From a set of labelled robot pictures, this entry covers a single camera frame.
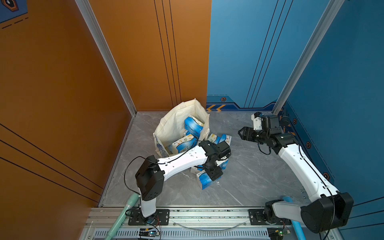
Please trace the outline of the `blue tissue pack frontmost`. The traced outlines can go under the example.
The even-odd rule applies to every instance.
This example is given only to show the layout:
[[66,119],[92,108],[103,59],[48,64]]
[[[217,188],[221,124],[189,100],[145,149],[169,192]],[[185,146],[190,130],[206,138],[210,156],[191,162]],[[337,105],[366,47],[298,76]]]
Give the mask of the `blue tissue pack frontmost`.
[[195,147],[197,143],[198,140],[192,134],[189,134],[170,144],[168,151],[171,155],[176,155],[190,150]]

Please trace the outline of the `cream canvas bag blue print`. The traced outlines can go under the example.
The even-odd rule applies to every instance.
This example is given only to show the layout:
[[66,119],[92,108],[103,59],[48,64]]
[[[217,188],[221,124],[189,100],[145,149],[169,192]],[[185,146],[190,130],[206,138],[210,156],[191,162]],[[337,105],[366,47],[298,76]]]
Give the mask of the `cream canvas bag blue print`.
[[210,115],[201,103],[194,99],[182,102],[171,109],[161,120],[153,133],[155,150],[160,157],[169,157],[172,154],[167,146],[182,138],[185,128],[185,119],[189,116],[197,118],[204,124],[199,140],[207,140],[210,133]]

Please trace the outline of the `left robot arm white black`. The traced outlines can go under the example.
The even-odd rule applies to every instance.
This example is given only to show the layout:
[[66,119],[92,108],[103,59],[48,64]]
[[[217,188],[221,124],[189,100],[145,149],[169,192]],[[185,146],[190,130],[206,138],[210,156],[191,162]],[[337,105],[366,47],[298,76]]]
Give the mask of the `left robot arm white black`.
[[156,198],[161,194],[164,182],[172,176],[201,165],[211,181],[215,181],[223,175],[217,162],[230,156],[228,143],[201,141],[190,150],[171,157],[157,159],[152,155],[145,158],[135,175],[140,190],[141,215],[148,218],[155,214]]

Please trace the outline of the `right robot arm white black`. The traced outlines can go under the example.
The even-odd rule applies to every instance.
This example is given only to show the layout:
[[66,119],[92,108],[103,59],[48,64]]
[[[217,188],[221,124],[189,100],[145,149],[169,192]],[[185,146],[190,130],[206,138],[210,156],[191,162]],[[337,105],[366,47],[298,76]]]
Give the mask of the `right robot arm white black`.
[[348,223],[354,200],[349,193],[341,193],[308,159],[290,133],[276,130],[254,130],[243,127],[238,131],[242,140],[266,144],[283,159],[296,175],[311,201],[307,206],[284,200],[269,201],[265,218],[269,223],[288,219],[303,223],[313,233],[343,227]]

